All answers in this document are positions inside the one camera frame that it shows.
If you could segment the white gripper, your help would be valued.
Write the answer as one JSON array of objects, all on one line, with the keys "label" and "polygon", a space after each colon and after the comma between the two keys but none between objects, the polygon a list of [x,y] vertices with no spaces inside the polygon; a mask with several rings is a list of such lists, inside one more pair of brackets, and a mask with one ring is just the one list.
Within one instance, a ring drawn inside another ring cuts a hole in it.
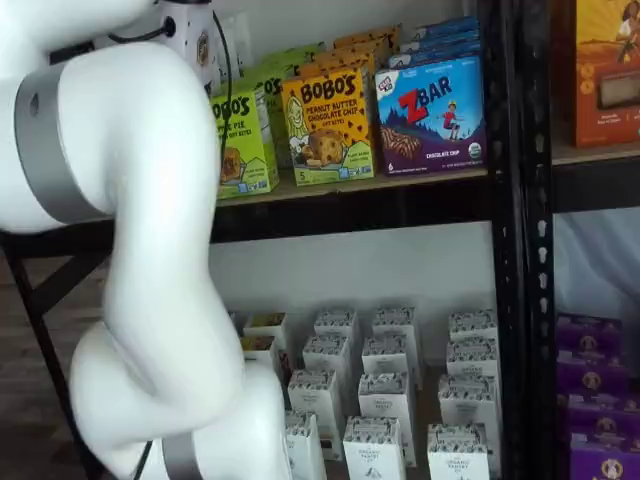
[{"label": "white gripper", "polygon": [[159,42],[177,52],[192,68],[208,95],[221,84],[218,31],[210,1],[160,1]]}]

